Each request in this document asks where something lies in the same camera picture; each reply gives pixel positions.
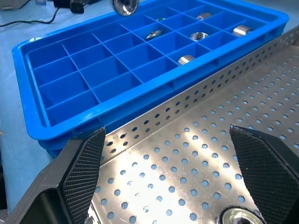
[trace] metal workpiece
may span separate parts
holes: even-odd
[[[201,13],[201,14],[197,15],[195,18],[197,20],[205,20],[205,19],[209,18],[210,16],[212,16],[212,14],[210,14],[210,13]]]
[[[158,18],[158,19],[156,19],[156,21],[163,21],[163,20],[165,20],[165,18]]]
[[[178,60],[178,63],[180,65],[183,65],[183,64],[187,64],[189,63],[190,61],[194,60],[195,58],[191,55],[185,55],[185,56],[182,56],[179,60]]]
[[[291,46],[298,33],[291,30],[108,134],[93,196],[101,223],[214,224],[231,206],[258,214],[229,128],[278,136],[299,155],[299,48]]]
[[[266,224],[258,214],[246,208],[231,207],[222,212],[216,224]]]
[[[157,31],[153,31],[151,32],[149,35],[146,36],[145,40],[146,41],[150,41],[152,39],[155,39],[157,37],[159,37],[162,34],[162,30],[157,30]]]
[[[190,38],[194,41],[200,41],[202,39],[207,38],[209,35],[202,32],[196,32],[190,35]]]
[[[253,31],[253,29],[240,25],[234,28],[233,34],[235,34],[236,36],[245,36],[246,34],[249,34],[251,31]]]

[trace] hole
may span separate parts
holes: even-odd
[[[113,219],[114,218],[114,213],[109,212],[108,215],[107,215],[107,218],[110,219],[110,220]]]
[[[201,164],[202,164],[202,166],[204,166],[204,167],[207,167],[207,166],[209,165],[209,163],[208,163],[207,161],[203,161]]]
[[[172,172],[177,172],[177,168],[176,167],[171,167],[171,169],[170,169]]]
[[[130,219],[129,219],[129,222],[131,224],[134,224],[136,222],[136,217],[135,216],[131,216]]]
[[[225,188],[227,190],[231,190],[232,189],[232,185],[230,183],[225,183],[224,186],[225,186]]]
[[[168,190],[169,190],[170,193],[173,193],[175,191],[175,188],[173,186],[171,186],[171,187],[168,188]]]
[[[99,187],[99,186],[97,186],[96,188],[95,188],[95,193],[99,193],[101,191],[101,187]]]
[[[180,206],[184,206],[186,204],[186,202],[184,201],[184,199],[179,199],[178,204]]]
[[[115,195],[115,196],[118,196],[118,195],[120,195],[120,194],[121,194],[121,191],[120,191],[120,190],[118,190],[118,189],[115,190],[115,192],[114,192],[114,195]]]
[[[214,172],[213,172],[213,176],[214,176],[214,177],[219,177],[219,175],[220,175],[220,174],[219,174],[217,171],[214,171]]]
[[[236,175],[235,175],[235,178],[236,178],[237,180],[240,180],[240,179],[242,179],[242,176],[241,176],[240,174],[236,174]]]
[[[209,186],[209,182],[208,182],[207,180],[203,180],[203,181],[202,181],[202,185],[203,185],[204,187],[207,187],[207,186]]]
[[[194,157],[196,157],[196,156],[198,156],[198,152],[193,151],[193,152],[192,152],[192,155],[193,155]]]
[[[182,163],[183,163],[184,165],[186,165],[186,164],[188,163],[188,160],[187,160],[187,159],[182,159]]]
[[[203,210],[208,210],[208,209],[209,209],[209,204],[206,203],[206,202],[203,202],[203,204],[202,204],[202,209],[203,209]]]
[[[218,192],[214,193],[214,198],[215,198],[215,199],[220,199],[220,197],[221,197],[221,196],[220,196],[220,194],[219,194]]]
[[[160,179],[161,181],[165,181],[166,177],[165,177],[164,175],[160,175],[160,176],[159,176],[159,179]]]
[[[112,184],[113,182],[114,182],[114,179],[113,179],[113,178],[109,178],[109,179],[108,179],[108,183],[109,183],[109,184]]]
[[[196,196],[196,195],[197,195],[197,190],[192,189],[192,190],[190,191],[190,194],[191,194],[192,196]]]
[[[102,199],[101,200],[101,205],[105,206],[108,203],[107,199]]]
[[[229,164],[225,162],[225,163],[223,164],[223,168],[229,168]]]
[[[156,198],[156,200],[159,201],[159,202],[161,202],[161,201],[163,200],[163,198],[162,198],[161,196],[158,196],[158,197]]]
[[[163,162],[167,162],[167,161],[168,161],[168,158],[167,158],[166,156],[164,156],[164,157],[162,158],[162,161],[163,161]]]
[[[238,196],[238,200],[239,202],[241,203],[244,203],[245,202],[245,198],[243,196]]]
[[[167,216],[172,216],[172,211],[171,211],[170,209],[168,209],[168,210],[166,211],[166,215],[167,215]]]
[[[189,217],[192,221],[195,221],[197,219],[197,216],[194,213],[191,213]]]
[[[193,175],[197,175],[197,174],[198,174],[197,169],[192,169],[192,170],[191,170],[191,174],[193,174]]]

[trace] shiny metal cylinder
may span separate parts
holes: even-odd
[[[178,60],[178,63],[180,65],[183,65],[183,64],[187,64],[189,63],[190,61],[193,61],[195,58],[192,57],[191,55],[184,55],[182,56],[179,60]]]
[[[201,13],[201,14],[197,15],[195,18],[197,20],[205,20],[205,19],[209,18],[210,16],[212,16],[212,14],[210,14],[210,13]]]
[[[246,34],[250,33],[253,29],[240,25],[234,28],[233,34],[237,36],[245,36]]]
[[[202,39],[207,38],[209,35],[202,32],[196,32],[190,35],[190,38],[194,41],[200,41]]]

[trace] metal ring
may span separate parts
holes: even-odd
[[[236,28],[234,28],[233,34],[235,34],[236,36],[245,36],[246,34],[250,33],[251,31],[253,31],[253,29],[246,27],[244,25],[240,25],[240,26],[237,26]]]
[[[196,32],[190,35],[190,38],[194,41],[200,41],[202,39],[207,38],[209,35],[202,32]]]

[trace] silver nut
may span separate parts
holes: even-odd
[[[190,38],[194,41],[200,41],[207,38],[209,35],[203,32],[196,32],[190,35]]]
[[[193,61],[195,58],[191,55],[184,55],[182,56],[179,60],[178,60],[178,63],[180,65],[183,65],[183,64],[187,64],[189,63],[190,61]]]

